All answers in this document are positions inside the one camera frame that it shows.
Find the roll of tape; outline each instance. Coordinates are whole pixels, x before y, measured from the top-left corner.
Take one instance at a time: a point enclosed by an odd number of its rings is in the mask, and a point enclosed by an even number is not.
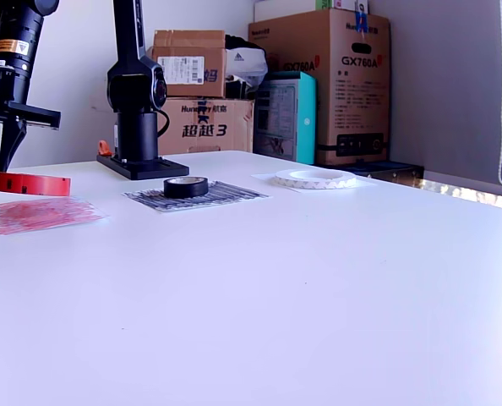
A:
[[[0,192],[21,195],[69,196],[71,179],[0,172]]]
[[[166,180],[164,194],[168,199],[188,199],[204,196],[209,190],[207,178],[188,176]]]
[[[332,169],[290,170],[277,173],[276,182],[296,189],[345,189],[356,185],[356,176]]]

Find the brown cardboard box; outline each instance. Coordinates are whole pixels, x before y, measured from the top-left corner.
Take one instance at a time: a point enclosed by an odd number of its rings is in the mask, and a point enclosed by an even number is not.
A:
[[[153,58],[169,96],[225,96],[225,31],[156,31]]]
[[[388,159],[390,23],[369,15],[368,26],[357,32],[355,14],[335,9],[249,26],[270,70],[302,70],[317,80],[318,164]]]
[[[162,155],[253,152],[253,101],[170,98],[163,111],[170,118],[170,127],[159,138]],[[166,119],[159,114],[158,122],[161,129]]]

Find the teal box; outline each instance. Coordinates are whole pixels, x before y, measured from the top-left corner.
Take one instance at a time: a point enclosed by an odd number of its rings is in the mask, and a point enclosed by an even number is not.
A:
[[[254,153],[313,165],[317,82],[304,72],[268,74],[257,91]]]

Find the warning label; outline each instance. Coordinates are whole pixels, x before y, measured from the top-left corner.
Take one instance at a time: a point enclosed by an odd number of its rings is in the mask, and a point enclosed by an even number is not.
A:
[[[0,52],[12,52],[28,56],[30,44],[26,41],[0,40]]]

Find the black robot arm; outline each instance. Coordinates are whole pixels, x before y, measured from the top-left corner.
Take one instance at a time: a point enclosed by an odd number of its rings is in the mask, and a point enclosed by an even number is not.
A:
[[[6,172],[27,124],[59,128],[60,113],[27,105],[44,17],[59,0],[0,0],[0,172]]]
[[[118,61],[108,72],[108,100],[117,113],[117,154],[98,160],[131,179],[188,174],[157,150],[157,113],[166,100],[159,64],[145,54],[141,0],[114,0]],[[61,114],[27,105],[44,18],[59,0],[0,0],[0,172],[6,172],[28,124],[58,129]]]

